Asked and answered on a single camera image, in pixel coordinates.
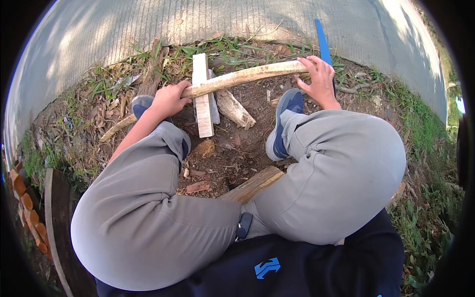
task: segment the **wooden plank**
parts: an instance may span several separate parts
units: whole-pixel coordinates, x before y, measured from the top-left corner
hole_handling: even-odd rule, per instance
[[[66,177],[48,168],[45,177],[45,217],[56,272],[68,297],[97,296],[94,278],[73,251],[70,234],[71,188]]]
[[[209,79],[208,77],[208,57],[205,53],[193,55],[193,73],[191,75],[193,84],[200,84]],[[214,135],[213,119],[211,118],[211,102],[209,92],[195,97],[196,120],[198,123],[198,133],[200,138]]]
[[[255,80],[276,77],[292,73],[305,73],[307,68],[299,61],[288,61],[269,65],[257,66],[221,75],[201,83],[193,83],[183,90],[181,97],[195,98],[217,90],[248,83]]]
[[[274,166],[269,166],[256,173],[242,185],[232,189],[217,199],[246,204],[257,194],[257,192],[275,183],[282,177],[282,175],[284,175],[284,173],[280,171],[280,169]]]

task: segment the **right hand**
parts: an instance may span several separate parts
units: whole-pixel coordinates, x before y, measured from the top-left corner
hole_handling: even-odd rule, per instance
[[[180,98],[181,93],[185,88],[191,86],[189,81],[182,80],[177,85],[164,86],[155,94],[151,110],[156,112],[157,116],[166,118],[168,116],[174,116],[183,107],[191,103],[189,98]]]
[[[298,86],[323,109],[341,109],[333,91],[333,75],[335,74],[333,67],[316,56],[309,56],[307,59],[298,58],[297,61],[307,67],[312,79],[312,83],[308,85],[297,77]]]

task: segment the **vegetation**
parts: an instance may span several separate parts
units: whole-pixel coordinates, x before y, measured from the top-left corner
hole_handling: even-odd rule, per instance
[[[463,192],[456,184],[456,135],[400,82],[387,85],[386,91],[402,108],[408,167],[424,176],[414,182],[422,197],[394,202],[388,211],[406,249],[402,294],[416,297],[457,228]]]

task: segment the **sneaker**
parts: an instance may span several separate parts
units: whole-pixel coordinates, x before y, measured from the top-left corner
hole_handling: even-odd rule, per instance
[[[143,115],[143,113],[152,106],[153,103],[153,96],[150,95],[138,95],[134,99],[132,99],[132,112],[135,115],[137,121]],[[167,117],[164,121],[173,123],[171,121],[171,117]]]
[[[297,114],[303,113],[304,97],[300,89],[290,89],[285,92],[282,98],[280,98],[277,109],[275,110],[275,128],[269,134],[266,141],[267,156],[272,161],[280,161],[289,156],[284,147],[284,140],[282,139],[284,127],[280,122],[280,115],[287,109]]]

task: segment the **grey sweatpants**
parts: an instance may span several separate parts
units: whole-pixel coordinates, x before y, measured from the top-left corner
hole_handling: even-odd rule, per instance
[[[285,111],[281,119],[298,163],[246,205],[177,195],[183,131],[162,122],[79,201],[71,239],[81,263],[110,286],[154,290],[219,258],[244,211],[254,214],[247,238],[273,233],[323,245],[351,235],[389,202],[406,167],[390,124],[343,110]]]

